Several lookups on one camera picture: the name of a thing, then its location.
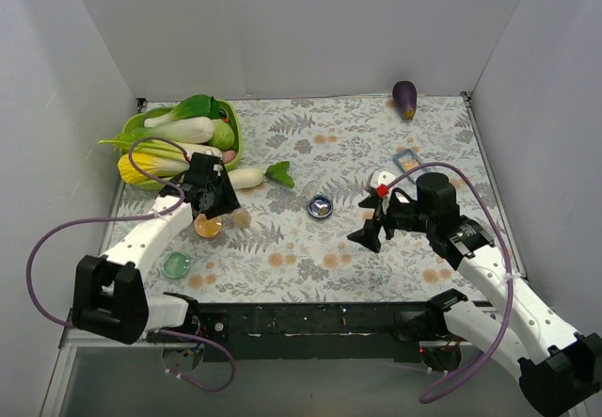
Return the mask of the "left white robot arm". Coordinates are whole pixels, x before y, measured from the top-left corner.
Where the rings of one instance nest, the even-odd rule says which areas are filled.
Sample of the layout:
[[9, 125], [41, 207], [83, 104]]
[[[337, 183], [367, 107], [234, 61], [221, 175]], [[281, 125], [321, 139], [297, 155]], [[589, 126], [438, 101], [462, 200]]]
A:
[[100, 256], [77, 265], [72, 325], [130, 345], [144, 332], [167, 328], [182, 342], [199, 333], [189, 311], [193, 300], [180, 295], [148, 297], [144, 280], [170, 242], [195, 218], [209, 219], [240, 207], [221, 159], [194, 153], [180, 182], [164, 186], [145, 218]]

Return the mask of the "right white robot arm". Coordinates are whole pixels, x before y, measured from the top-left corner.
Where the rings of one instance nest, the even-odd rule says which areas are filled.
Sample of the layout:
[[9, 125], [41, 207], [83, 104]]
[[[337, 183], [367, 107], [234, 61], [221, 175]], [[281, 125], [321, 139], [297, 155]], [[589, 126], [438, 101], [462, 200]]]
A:
[[411, 198], [398, 178], [374, 172], [360, 207], [372, 218], [349, 234], [378, 252], [379, 236], [395, 231], [425, 234], [432, 250], [474, 285], [501, 314], [496, 320], [466, 296], [450, 290], [431, 298], [427, 331], [437, 339], [456, 335], [481, 350], [473, 363], [453, 372], [465, 383], [487, 361], [502, 366], [543, 416], [560, 416], [601, 390], [601, 338], [584, 335], [559, 317], [512, 268], [508, 249], [476, 220], [462, 215], [456, 189], [440, 172], [421, 174]]

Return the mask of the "orange pill bottle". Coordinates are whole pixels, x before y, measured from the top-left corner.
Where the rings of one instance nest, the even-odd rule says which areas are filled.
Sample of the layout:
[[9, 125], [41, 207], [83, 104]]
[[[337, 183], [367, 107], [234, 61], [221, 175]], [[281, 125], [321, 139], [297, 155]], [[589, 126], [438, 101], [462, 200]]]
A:
[[232, 223], [239, 228], [248, 227], [251, 223], [251, 214], [245, 209], [239, 209], [234, 211], [231, 216]]

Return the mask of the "blue round pill container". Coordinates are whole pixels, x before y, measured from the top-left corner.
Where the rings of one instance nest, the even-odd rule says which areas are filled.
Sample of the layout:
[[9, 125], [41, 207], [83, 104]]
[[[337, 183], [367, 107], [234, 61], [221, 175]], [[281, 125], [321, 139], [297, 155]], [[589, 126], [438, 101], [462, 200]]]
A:
[[315, 195], [308, 200], [306, 208], [311, 217], [326, 219], [333, 213], [333, 202], [327, 196]]

